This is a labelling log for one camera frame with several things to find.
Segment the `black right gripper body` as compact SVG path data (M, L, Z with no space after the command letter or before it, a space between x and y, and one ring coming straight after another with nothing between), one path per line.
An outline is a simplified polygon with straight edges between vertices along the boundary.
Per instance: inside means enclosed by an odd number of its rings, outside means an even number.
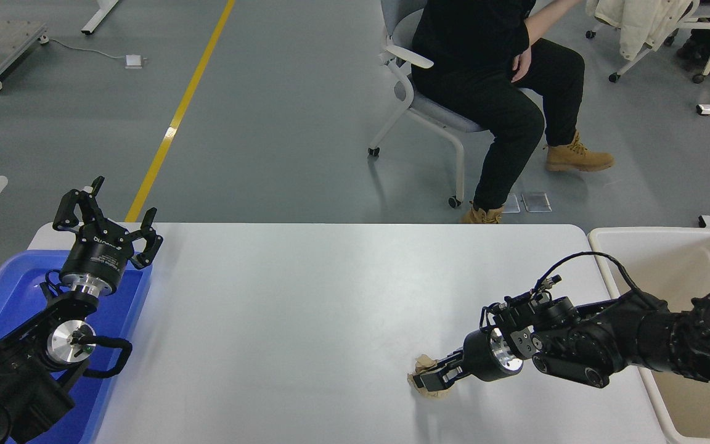
M466 335L462 348L462 371L483 382L493 382L508 376L507 368L499 361L493 349L493 339L502 339L497 328L478 329Z

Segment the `person's left hand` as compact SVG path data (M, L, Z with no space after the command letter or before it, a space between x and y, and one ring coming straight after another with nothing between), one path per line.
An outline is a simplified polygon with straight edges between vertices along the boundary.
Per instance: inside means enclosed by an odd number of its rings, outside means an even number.
M511 67L512 78L510 79L510 82L516 83L521 81L521 79L529 73L531 63L532 48L529 47L513 59Z

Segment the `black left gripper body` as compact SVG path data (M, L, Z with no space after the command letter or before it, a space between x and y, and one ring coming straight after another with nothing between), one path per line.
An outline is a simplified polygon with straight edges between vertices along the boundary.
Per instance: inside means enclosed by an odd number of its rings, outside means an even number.
M124 236L126 228L118 224L82 225L59 273L62 285L71 287L77 276L88 275L104 282L104 289L117 289L133 255L133 245L121 240Z

